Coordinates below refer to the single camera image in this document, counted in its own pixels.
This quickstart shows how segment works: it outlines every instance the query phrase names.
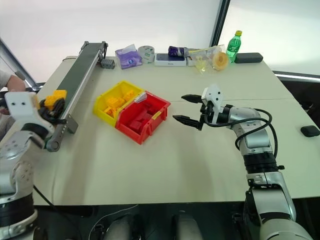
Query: green bottle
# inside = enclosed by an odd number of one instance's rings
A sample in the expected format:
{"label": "green bottle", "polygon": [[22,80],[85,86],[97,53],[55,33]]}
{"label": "green bottle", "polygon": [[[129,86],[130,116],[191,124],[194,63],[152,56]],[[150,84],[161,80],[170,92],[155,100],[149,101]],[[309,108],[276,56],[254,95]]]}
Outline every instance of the green bottle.
{"label": "green bottle", "polygon": [[230,63],[233,63],[236,59],[237,52],[241,46],[240,36],[242,31],[236,31],[234,37],[230,40],[228,48],[226,49],[226,54],[229,57]]}

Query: bottle cap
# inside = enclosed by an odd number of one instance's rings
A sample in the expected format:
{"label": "bottle cap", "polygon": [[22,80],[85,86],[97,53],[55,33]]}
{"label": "bottle cap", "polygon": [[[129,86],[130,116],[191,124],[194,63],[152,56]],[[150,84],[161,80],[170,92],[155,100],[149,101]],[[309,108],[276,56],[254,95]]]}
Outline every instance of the bottle cap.
{"label": "bottle cap", "polygon": [[236,36],[239,36],[239,37],[240,37],[241,34],[242,34],[242,31],[239,31],[239,30],[238,30],[238,31],[235,32],[235,35],[236,35]]}

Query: black cable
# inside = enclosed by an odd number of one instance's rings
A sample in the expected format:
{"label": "black cable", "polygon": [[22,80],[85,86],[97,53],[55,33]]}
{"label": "black cable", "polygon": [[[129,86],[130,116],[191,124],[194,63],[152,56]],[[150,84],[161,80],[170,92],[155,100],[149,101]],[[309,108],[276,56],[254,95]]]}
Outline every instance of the black cable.
{"label": "black cable", "polygon": [[103,58],[106,59],[106,55],[107,55],[107,44],[104,44],[104,53],[103,53]]}
{"label": "black cable", "polygon": [[235,124],[241,124],[241,123],[245,123],[245,122],[249,122],[249,121],[262,121],[264,122],[265,124],[260,126],[260,127],[257,127],[256,129],[253,129],[251,131],[248,131],[242,135],[240,135],[234,142],[234,145],[235,147],[240,150],[240,147],[239,147],[239,141],[244,138],[245,136],[249,135],[249,134],[252,134],[252,133],[255,133],[261,129],[264,129],[266,128],[267,126],[270,127],[271,131],[272,131],[272,135],[273,135],[273,139],[274,139],[274,157],[276,158],[277,157],[277,154],[278,154],[278,138],[277,138],[277,134],[276,134],[276,131],[275,131],[275,128],[272,126],[271,124],[271,121],[272,121],[272,115],[265,111],[265,110],[262,110],[262,109],[259,109],[259,108],[255,108],[256,111],[258,112],[262,112],[266,115],[268,115],[268,120],[262,118],[262,117],[250,117],[250,118],[245,118],[245,119],[242,119],[242,120],[237,120],[237,121],[233,121],[233,122],[227,122],[227,123],[219,123],[219,124],[212,124],[208,121],[208,115],[205,115],[204,116],[204,122],[210,126],[210,127],[213,127],[213,128],[220,128],[220,127],[227,127],[227,126],[232,126],[232,125],[235,125]]}
{"label": "black cable", "polygon": [[262,113],[267,114],[268,117],[269,117],[269,120],[268,120],[264,125],[262,125],[262,126],[260,126],[260,127],[257,127],[257,128],[255,128],[255,129],[253,129],[253,130],[251,130],[251,131],[248,131],[248,132],[240,135],[240,136],[235,140],[235,142],[234,142],[235,147],[236,147],[238,150],[240,150],[240,146],[239,146],[238,143],[239,143],[239,141],[240,141],[242,138],[244,138],[245,136],[248,136],[249,134],[253,134],[253,133],[255,133],[255,132],[257,132],[257,131],[259,131],[259,130],[261,130],[261,129],[264,129],[265,127],[267,127],[267,126],[269,126],[269,125],[271,124],[272,116],[271,116],[271,114],[270,114],[269,112],[267,112],[267,111],[265,111],[265,110],[262,110],[262,109],[258,109],[258,108],[255,108],[255,110],[258,111],[258,112],[262,112]]}
{"label": "black cable", "polygon": [[77,57],[67,57],[67,58],[63,59],[62,62],[63,62],[64,60],[68,60],[68,59],[77,59]]}
{"label": "black cable", "polygon": [[204,116],[205,124],[207,124],[209,127],[213,127],[213,128],[227,127],[227,126],[232,126],[232,125],[235,125],[235,124],[241,124],[241,123],[245,123],[245,122],[248,122],[248,121],[256,121],[256,120],[259,120],[259,121],[262,121],[262,122],[265,122],[265,123],[268,122],[268,120],[266,120],[266,119],[264,119],[262,117],[250,117],[250,118],[245,118],[245,119],[237,120],[237,121],[233,121],[233,122],[212,124],[212,123],[210,123],[208,121],[208,115]]}
{"label": "black cable", "polygon": [[40,195],[40,197],[42,197],[42,199],[50,205],[50,207],[53,208],[53,210],[55,210],[59,215],[61,215],[62,217],[64,217],[69,223],[72,224],[72,226],[74,226],[74,228],[77,230],[80,239],[83,240],[80,229],[78,228],[78,226],[67,216],[65,215],[63,212],[61,212],[53,203],[51,203],[43,194],[42,192],[35,186],[33,185],[33,189]]}

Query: plastic bag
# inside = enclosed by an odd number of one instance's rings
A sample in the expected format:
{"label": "plastic bag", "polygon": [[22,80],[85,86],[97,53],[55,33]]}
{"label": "plastic bag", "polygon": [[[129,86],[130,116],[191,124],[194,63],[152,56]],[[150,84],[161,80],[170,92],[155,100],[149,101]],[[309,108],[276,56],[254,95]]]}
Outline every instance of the plastic bag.
{"label": "plastic bag", "polygon": [[116,50],[115,55],[120,61],[121,69],[128,69],[142,65],[142,58],[134,44],[123,49]]}
{"label": "plastic bag", "polygon": [[195,66],[200,73],[210,72],[212,69],[223,70],[228,65],[225,51],[225,45],[189,50],[188,66]]}

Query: white wall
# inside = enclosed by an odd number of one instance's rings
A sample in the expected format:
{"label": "white wall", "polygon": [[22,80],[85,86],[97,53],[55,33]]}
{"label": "white wall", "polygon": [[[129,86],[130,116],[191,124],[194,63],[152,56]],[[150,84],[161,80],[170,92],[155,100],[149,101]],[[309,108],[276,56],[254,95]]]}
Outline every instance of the white wall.
{"label": "white wall", "polygon": [[320,75],[320,0],[231,0],[220,44],[242,30],[240,53],[272,70]]}
{"label": "white wall", "polygon": [[84,41],[206,48],[220,0],[0,0],[0,35],[37,82]]}

